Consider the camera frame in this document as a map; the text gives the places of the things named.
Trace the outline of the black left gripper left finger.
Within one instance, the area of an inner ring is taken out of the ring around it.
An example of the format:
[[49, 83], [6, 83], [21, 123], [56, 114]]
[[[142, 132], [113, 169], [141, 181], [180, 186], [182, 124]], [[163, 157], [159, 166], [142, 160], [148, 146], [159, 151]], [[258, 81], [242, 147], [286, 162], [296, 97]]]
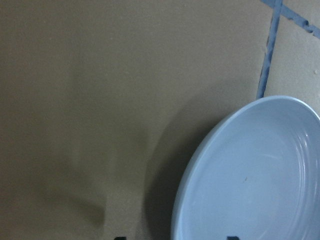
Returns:
[[126, 240], [125, 236], [117, 236], [114, 238], [114, 240]]

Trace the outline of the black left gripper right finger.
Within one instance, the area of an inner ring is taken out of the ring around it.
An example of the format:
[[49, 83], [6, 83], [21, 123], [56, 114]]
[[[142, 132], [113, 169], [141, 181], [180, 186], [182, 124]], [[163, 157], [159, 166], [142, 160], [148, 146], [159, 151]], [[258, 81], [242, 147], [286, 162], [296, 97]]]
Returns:
[[227, 236], [227, 240], [238, 240], [238, 236]]

